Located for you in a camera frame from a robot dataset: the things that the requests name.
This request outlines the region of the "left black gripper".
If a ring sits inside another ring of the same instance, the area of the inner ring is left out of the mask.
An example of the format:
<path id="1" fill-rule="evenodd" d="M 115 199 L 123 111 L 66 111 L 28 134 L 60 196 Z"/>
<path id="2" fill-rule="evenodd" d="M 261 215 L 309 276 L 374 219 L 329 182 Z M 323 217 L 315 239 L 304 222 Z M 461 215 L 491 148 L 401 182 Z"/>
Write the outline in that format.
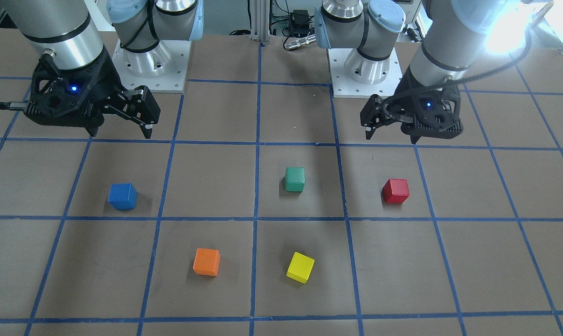
<path id="1" fill-rule="evenodd" d="M 373 94 L 360 111 L 360 124 L 365 139 L 371 140 L 376 130 L 394 121 L 401 123 L 401 132 L 416 144 L 421 138 L 452 140 L 463 133 L 459 113 L 462 105 L 458 87 L 454 85 L 433 89 L 424 86 L 407 70 L 394 96 L 384 99 Z"/>

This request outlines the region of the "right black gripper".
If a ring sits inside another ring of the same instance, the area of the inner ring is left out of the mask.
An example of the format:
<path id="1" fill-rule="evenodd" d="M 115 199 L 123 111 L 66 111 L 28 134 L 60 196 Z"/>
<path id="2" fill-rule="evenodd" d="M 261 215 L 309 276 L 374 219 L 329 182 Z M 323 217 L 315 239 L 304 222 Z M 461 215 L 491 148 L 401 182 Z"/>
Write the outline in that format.
<path id="1" fill-rule="evenodd" d="M 144 138 L 151 138 L 160 118 L 159 104 L 146 85 L 125 90 L 106 48 L 76 70 L 60 70 L 56 55 L 47 49 L 33 72 L 24 110 L 28 119 L 43 126 L 85 128 L 96 136 L 104 113 L 110 113 L 138 124 Z"/>

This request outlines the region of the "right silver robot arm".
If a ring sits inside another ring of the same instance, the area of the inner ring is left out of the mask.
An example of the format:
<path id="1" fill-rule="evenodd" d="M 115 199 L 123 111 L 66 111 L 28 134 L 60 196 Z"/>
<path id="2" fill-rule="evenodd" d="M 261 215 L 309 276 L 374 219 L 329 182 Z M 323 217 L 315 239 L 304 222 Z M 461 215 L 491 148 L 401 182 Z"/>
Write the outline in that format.
<path id="1" fill-rule="evenodd" d="M 160 107 L 147 85 L 121 80 L 89 9 L 81 0 L 2 0 L 40 57 L 22 102 L 0 102 L 42 126 L 84 128 L 96 136 L 106 114 L 136 123 L 149 140 Z M 197 41 L 204 34 L 202 0 L 109 0 L 109 20 L 129 71 L 140 78 L 171 74 L 166 41 Z"/>

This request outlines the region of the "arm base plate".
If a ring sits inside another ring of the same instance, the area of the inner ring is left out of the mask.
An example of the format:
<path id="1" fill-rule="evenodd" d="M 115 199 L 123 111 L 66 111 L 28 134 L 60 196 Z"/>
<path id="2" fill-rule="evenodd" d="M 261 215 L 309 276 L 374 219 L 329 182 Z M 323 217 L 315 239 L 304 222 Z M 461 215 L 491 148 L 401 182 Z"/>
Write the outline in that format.
<path id="1" fill-rule="evenodd" d="M 183 94 L 191 47 L 190 41 L 165 40 L 151 51 L 132 53 L 117 44 L 111 59 L 126 89 L 144 85 L 153 93 Z"/>
<path id="2" fill-rule="evenodd" d="M 356 49 L 329 49 L 327 54 L 337 98 L 368 98 L 373 94 L 387 98 L 394 95 L 403 77 L 395 49 L 382 61 L 365 59 Z"/>

